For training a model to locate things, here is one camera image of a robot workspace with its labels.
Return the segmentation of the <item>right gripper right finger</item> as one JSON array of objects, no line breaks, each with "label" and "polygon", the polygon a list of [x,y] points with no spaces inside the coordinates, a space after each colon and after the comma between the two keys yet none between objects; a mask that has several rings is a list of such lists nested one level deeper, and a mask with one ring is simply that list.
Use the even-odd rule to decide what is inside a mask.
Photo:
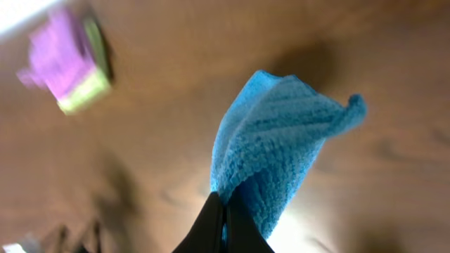
[{"label": "right gripper right finger", "polygon": [[238,190],[226,205],[227,253],[274,253],[259,232]]}]

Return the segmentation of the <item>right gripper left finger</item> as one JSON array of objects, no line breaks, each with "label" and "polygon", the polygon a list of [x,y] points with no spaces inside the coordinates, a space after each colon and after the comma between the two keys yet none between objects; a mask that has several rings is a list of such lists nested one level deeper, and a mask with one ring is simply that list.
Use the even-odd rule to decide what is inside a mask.
[{"label": "right gripper left finger", "polygon": [[224,207],[217,192],[213,192],[173,253],[220,253],[223,219]]}]

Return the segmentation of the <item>blue microfiber cloth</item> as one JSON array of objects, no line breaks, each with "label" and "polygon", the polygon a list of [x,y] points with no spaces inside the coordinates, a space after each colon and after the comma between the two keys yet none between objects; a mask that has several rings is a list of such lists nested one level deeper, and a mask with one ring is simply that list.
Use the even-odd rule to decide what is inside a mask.
[{"label": "blue microfiber cloth", "polygon": [[341,105],[295,75],[258,70],[223,116],[214,140],[210,190],[227,204],[239,192],[268,239],[324,143],[358,127],[367,113],[354,94]]}]

